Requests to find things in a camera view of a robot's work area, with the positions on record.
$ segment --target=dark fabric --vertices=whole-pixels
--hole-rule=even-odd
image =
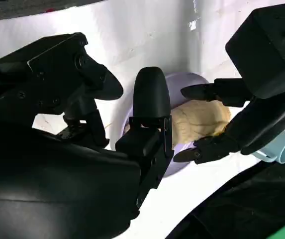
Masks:
[[[0,19],[81,6],[102,0],[0,0]]]
[[[265,239],[285,226],[285,164],[261,162],[242,172],[184,220],[190,217],[197,223],[189,228],[200,224],[206,230],[205,234],[193,234],[195,239]],[[181,232],[174,236],[167,238],[187,239]]]

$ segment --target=purple bowl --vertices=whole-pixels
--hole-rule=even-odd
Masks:
[[[166,76],[167,80],[167,85],[169,89],[169,95],[170,95],[170,103],[171,103],[171,108],[174,109],[188,100],[184,98],[184,96],[181,94],[181,89],[187,86],[192,86],[192,85],[199,85],[199,84],[207,84],[208,81],[203,78],[202,76],[199,76],[195,73],[189,73],[189,72],[177,72],[177,73],[172,73]],[[126,114],[125,121],[122,124],[121,132],[123,135],[124,128],[129,122],[129,117],[132,116],[132,106],[128,113]],[[177,144],[174,147],[174,155],[179,153],[182,150],[185,150],[187,148],[192,148],[193,143],[190,142],[188,144]],[[179,172],[181,169],[186,167],[189,163],[175,163],[173,160],[170,162],[169,167],[164,175],[164,177],[168,177],[170,175],[173,175],[177,172]]]

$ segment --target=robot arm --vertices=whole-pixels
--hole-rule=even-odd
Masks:
[[[190,86],[194,100],[219,100],[226,106],[250,103],[218,136],[202,138],[175,156],[178,162],[205,163],[230,152],[244,155],[262,148],[285,129],[285,4],[254,10],[226,44],[242,79],[216,79]]]
[[[139,72],[130,130],[116,151],[104,149],[95,99],[118,99],[123,89],[86,44],[82,33],[50,36],[0,59],[0,239],[112,238],[139,215],[173,157],[157,67]],[[37,114],[63,112],[59,134],[31,128]]]

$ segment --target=white surface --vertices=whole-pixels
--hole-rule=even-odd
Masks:
[[[107,134],[121,124],[129,107],[134,79],[145,66],[164,72],[191,71],[213,81],[237,77],[225,43],[257,7],[284,0],[108,0],[43,15],[0,21],[0,57],[42,36],[81,31],[87,52],[106,65],[124,87],[114,102],[98,101]],[[60,116],[38,116],[35,127],[57,133]],[[194,207],[227,180],[254,165],[252,156],[232,154],[218,162],[189,165],[152,190],[140,216],[119,239],[164,238]]]

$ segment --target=crumpled towel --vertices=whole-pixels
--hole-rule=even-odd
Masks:
[[[220,101],[188,101],[171,110],[172,148],[204,136],[221,133],[229,123],[231,112]]]

